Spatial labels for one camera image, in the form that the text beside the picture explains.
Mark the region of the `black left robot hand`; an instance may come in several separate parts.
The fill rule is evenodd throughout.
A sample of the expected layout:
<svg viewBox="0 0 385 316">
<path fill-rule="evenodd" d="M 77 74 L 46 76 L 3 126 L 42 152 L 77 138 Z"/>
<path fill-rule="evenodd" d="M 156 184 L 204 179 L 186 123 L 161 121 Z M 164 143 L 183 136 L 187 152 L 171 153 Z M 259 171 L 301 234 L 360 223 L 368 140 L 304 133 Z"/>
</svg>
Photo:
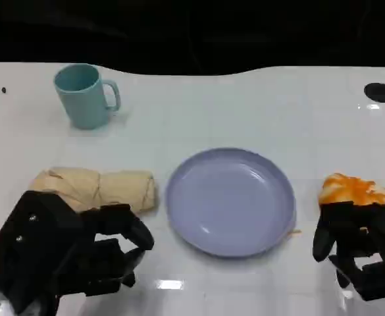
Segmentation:
<svg viewBox="0 0 385 316">
<path fill-rule="evenodd" d="M 99 296 L 116 293 L 122 285 L 133 287 L 134 269 L 155 244 L 128 204 L 90 209 L 80 218 L 84 240 L 59 273 L 56 292 L 47 296 L 40 315 L 56 315 L 60 298 L 69 294 Z"/>
</svg>

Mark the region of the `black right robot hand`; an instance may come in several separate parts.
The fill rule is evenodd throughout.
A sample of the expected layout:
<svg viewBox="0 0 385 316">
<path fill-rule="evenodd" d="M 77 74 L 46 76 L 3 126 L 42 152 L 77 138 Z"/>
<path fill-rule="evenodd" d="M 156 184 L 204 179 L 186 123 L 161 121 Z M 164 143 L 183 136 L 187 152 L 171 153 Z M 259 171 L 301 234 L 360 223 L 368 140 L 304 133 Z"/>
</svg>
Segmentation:
<svg viewBox="0 0 385 316">
<path fill-rule="evenodd" d="M 341 288 L 352 285 L 365 301 L 385 298 L 385 205 L 321 205 L 313 257 L 335 266 Z"/>
</svg>

